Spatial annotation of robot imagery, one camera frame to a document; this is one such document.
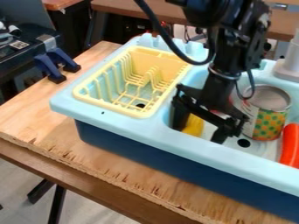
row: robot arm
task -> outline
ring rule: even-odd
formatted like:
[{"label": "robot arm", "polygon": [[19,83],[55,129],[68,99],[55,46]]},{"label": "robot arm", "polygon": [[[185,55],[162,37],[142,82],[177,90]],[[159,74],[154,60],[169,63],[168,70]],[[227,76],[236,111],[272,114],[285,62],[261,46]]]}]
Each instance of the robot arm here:
[{"label": "robot arm", "polygon": [[[179,58],[193,65],[212,61],[203,89],[177,85],[177,94],[172,101],[173,128],[182,130],[189,114],[193,113],[218,127],[212,136],[213,142],[222,144],[227,137],[238,137],[248,117],[229,102],[229,96],[236,87],[240,98],[244,98],[237,85],[242,72],[248,73],[254,94],[251,69],[259,67],[263,57],[263,46],[270,26],[268,6],[261,0],[166,1],[182,7],[191,25],[207,28],[210,49],[205,61],[194,61],[180,52],[144,0],[135,0]],[[230,117],[223,119],[211,110]]]}]

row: yellow object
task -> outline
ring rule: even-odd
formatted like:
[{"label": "yellow object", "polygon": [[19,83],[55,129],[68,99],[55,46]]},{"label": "yellow object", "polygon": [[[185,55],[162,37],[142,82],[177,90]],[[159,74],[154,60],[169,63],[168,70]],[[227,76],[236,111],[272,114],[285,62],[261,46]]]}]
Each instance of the yellow object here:
[{"label": "yellow object", "polygon": [[182,130],[185,134],[200,137],[204,130],[204,120],[200,117],[195,116],[194,114],[190,114],[186,127]]},{"label": "yellow object", "polygon": [[73,96],[145,118],[156,112],[190,68],[172,52],[131,46],[75,87]]}]

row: tin can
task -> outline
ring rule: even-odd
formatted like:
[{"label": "tin can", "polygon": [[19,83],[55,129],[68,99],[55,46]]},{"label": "tin can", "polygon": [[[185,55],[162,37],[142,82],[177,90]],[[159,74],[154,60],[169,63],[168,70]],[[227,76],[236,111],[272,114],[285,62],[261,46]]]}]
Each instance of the tin can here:
[{"label": "tin can", "polygon": [[[250,95],[251,87],[244,91]],[[278,87],[255,85],[254,96],[241,104],[241,110],[249,116],[242,133],[254,140],[275,140],[282,133],[291,100],[289,95]]]}]

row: blue clamp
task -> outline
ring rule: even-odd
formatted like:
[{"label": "blue clamp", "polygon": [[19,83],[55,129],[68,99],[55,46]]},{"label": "blue clamp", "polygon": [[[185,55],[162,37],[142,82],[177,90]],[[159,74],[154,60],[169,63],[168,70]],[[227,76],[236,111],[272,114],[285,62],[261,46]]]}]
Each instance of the blue clamp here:
[{"label": "blue clamp", "polygon": [[60,48],[54,48],[46,53],[54,64],[63,64],[63,70],[70,73],[77,73],[81,70],[81,66],[74,62],[64,51]]},{"label": "blue clamp", "polygon": [[65,75],[61,74],[59,69],[54,65],[49,56],[40,54],[34,57],[36,67],[42,72],[48,74],[49,81],[59,84],[66,81]]}]

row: black cable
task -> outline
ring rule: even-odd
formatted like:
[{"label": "black cable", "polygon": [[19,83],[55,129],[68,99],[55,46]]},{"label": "black cable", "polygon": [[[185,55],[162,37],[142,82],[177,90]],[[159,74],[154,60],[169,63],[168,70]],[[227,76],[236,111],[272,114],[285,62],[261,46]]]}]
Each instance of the black cable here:
[{"label": "black cable", "polygon": [[207,58],[204,61],[196,61],[193,59],[190,59],[188,56],[186,56],[181,50],[173,43],[172,39],[168,35],[168,33],[165,31],[165,29],[160,25],[159,20],[156,18],[156,15],[151,10],[151,8],[144,2],[144,0],[134,0],[135,3],[143,10],[143,12],[148,16],[151,23],[156,27],[158,32],[160,33],[161,37],[167,44],[167,46],[181,59],[185,62],[192,64],[194,66],[203,66],[207,63],[209,63],[215,54],[215,45],[212,39],[212,28],[207,29],[208,34],[208,43],[210,46],[209,53]]},{"label": "black cable", "polygon": [[249,82],[250,82],[250,86],[251,86],[251,94],[247,97],[243,96],[241,93],[240,93],[240,90],[239,90],[239,87],[238,87],[238,82],[235,81],[235,85],[236,85],[236,91],[237,91],[237,95],[239,96],[239,98],[243,101],[246,101],[246,100],[249,100],[250,98],[252,98],[254,96],[254,93],[255,93],[255,84],[254,84],[254,76],[253,76],[253,73],[251,72],[251,70],[248,70],[247,71],[248,73],[248,79],[249,79]]},{"label": "black cable", "polygon": [[188,43],[191,40],[188,33],[188,27],[186,25],[184,26],[184,40],[186,41],[186,43]]}]

